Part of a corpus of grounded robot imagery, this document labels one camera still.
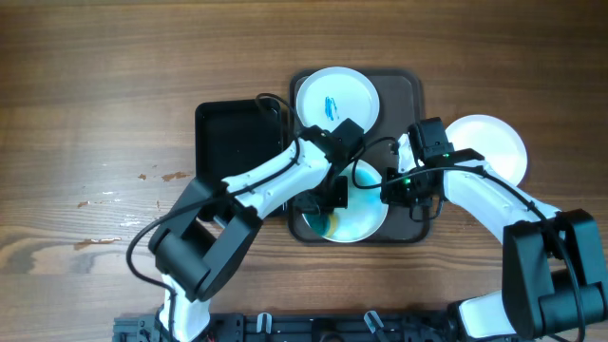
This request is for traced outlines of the plate with blue stain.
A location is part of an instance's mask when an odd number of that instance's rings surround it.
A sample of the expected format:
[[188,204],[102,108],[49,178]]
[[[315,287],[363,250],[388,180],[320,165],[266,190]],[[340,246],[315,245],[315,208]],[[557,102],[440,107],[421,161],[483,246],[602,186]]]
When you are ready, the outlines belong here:
[[365,75],[351,68],[332,66],[308,76],[295,94],[295,110],[300,122],[334,131],[347,119],[364,133],[375,125],[380,99]]

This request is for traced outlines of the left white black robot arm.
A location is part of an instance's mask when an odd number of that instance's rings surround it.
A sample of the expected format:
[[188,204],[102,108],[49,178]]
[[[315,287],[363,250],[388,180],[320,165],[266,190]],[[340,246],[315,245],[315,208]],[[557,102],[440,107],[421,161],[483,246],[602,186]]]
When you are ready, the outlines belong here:
[[198,338],[210,321],[209,300],[236,272],[263,220],[288,200],[327,216],[348,204],[343,170],[361,148],[355,138],[299,137],[241,175],[192,180],[168,214],[152,223],[148,242],[168,297],[162,325],[171,341]]

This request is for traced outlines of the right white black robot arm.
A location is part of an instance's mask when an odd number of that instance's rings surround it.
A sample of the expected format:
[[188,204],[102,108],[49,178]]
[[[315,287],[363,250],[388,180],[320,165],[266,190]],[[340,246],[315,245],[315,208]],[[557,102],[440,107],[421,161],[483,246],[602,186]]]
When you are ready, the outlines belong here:
[[595,219],[509,184],[481,157],[453,153],[388,169],[381,199],[412,208],[437,197],[465,209],[503,246],[502,288],[449,305],[446,341],[557,341],[607,319],[607,267]]

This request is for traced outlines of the teal and yellow sponge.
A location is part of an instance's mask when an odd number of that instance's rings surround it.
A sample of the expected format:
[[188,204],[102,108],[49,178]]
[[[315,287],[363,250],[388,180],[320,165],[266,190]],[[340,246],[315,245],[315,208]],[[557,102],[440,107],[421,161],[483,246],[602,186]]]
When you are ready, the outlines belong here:
[[330,237],[332,236],[339,226],[338,217],[334,214],[323,215],[320,218],[320,233],[319,235],[322,237]]

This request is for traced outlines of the white plate blue stain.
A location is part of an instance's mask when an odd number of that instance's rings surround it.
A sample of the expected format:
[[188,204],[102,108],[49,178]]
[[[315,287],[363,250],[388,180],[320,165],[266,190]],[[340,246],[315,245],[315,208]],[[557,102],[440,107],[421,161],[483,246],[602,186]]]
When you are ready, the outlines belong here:
[[[341,173],[348,180],[348,207],[335,208],[339,226],[330,237],[322,237],[331,242],[353,243],[369,238],[383,224],[389,206],[380,200],[380,188],[360,189],[352,183],[352,165]],[[319,235],[320,218],[330,214],[303,214],[304,221]]]

